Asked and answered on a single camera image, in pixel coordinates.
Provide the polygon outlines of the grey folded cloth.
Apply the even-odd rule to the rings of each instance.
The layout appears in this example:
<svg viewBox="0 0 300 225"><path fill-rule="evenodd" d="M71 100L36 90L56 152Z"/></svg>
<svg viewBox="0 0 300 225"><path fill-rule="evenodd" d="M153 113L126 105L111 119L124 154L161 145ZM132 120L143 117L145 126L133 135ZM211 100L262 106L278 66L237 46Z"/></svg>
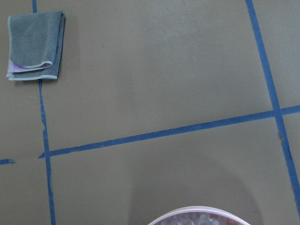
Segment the grey folded cloth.
<svg viewBox="0 0 300 225"><path fill-rule="evenodd" d="M62 11L13 15L8 18L11 81L58 78L65 15Z"/></svg>

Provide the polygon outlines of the clear ice cubes pile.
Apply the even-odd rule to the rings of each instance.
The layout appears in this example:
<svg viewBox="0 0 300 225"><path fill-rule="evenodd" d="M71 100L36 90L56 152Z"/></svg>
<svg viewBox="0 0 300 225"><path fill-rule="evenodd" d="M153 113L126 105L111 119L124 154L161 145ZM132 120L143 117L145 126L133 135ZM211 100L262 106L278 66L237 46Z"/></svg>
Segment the clear ice cubes pile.
<svg viewBox="0 0 300 225"><path fill-rule="evenodd" d="M233 219L211 213L182 213L163 219L158 225L239 225Z"/></svg>

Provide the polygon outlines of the pink bowl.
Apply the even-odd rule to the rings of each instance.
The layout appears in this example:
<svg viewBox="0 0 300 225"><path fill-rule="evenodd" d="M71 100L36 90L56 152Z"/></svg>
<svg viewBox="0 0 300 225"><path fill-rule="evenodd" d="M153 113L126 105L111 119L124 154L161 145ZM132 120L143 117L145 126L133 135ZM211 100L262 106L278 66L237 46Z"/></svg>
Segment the pink bowl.
<svg viewBox="0 0 300 225"><path fill-rule="evenodd" d="M249 225L248 222L244 221L243 219L239 218L238 216L236 216L234 214L231 214L224 210L220 210L220 209L213 208L213 207L207 207L207 206L188 206L188 207L175 209L175 210L172 210L172 211L156 218L155 220L150 222L150 225L157 225L158 222L162 221L163 219L174 216L174 215L178 215L178 214L182 214L182 213L197 213L197 212L220 215L220 216L224 216L224 217L233 219L236 222L239 222L240 225Z"/></svg>

